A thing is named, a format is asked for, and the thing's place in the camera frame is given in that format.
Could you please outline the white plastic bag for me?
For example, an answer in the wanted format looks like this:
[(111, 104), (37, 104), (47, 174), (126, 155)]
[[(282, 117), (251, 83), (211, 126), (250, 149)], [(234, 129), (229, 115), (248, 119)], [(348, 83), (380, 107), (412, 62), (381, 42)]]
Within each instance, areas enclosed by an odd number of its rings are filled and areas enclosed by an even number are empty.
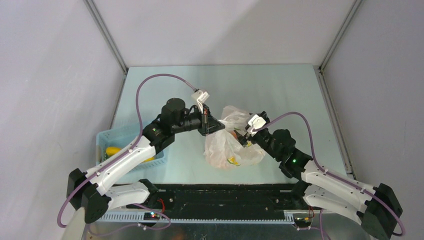
[(235, 169), (260, 163), (266, 152), (257, 144), (246, 146), (237, 140), (237, 134), (244, 135), (250, 113), (235, 106), (223, 108), (221, 119), (225, 129), (209, 134), (205, 138), (204, 157), (209, 165), (218, 169)]

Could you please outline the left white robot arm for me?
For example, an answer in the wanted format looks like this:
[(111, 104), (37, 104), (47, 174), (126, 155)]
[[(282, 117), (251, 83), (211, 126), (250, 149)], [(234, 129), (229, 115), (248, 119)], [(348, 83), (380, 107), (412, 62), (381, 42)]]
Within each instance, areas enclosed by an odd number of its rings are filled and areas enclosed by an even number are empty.
[(158, 202), (157, 188), (147, 179), (115, 186), (115, 183), (143, 161), (156, 156), (175, 141), (175, 135), (197, 130), (202, 136), (225, 129), (207, 105), (189, 112), (180, 98), (171, 98), (152, 121), (126, 147), (103, 163), (68, 176), (67, 200), (75, 210), (84, 209), (84, 222), (91, 224), (108, 210), (142, 204), (153, 208)]

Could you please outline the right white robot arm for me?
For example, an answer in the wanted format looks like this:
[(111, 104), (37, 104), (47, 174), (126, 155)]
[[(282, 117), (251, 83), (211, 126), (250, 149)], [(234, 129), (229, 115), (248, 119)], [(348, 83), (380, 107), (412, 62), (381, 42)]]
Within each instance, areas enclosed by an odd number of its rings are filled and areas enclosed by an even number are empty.
[(366, 184), (325, 167), (317, 161), (314, 149), (308, 155), (296, 148), (289, 130), (270, 133), (268, 128), (277, 121), (270, 120), (266, 112), (252, 114), (243, 132), (237, 130), (235, 135), (243, 147), (258, 145), (279, 163), (286, 177), (298, 180), (290, 196), (295, 208), (309, 205), (337, 213), (360, 225), (377, 240), (406, 234), (400, 219), (403, 209), (390, 186)]

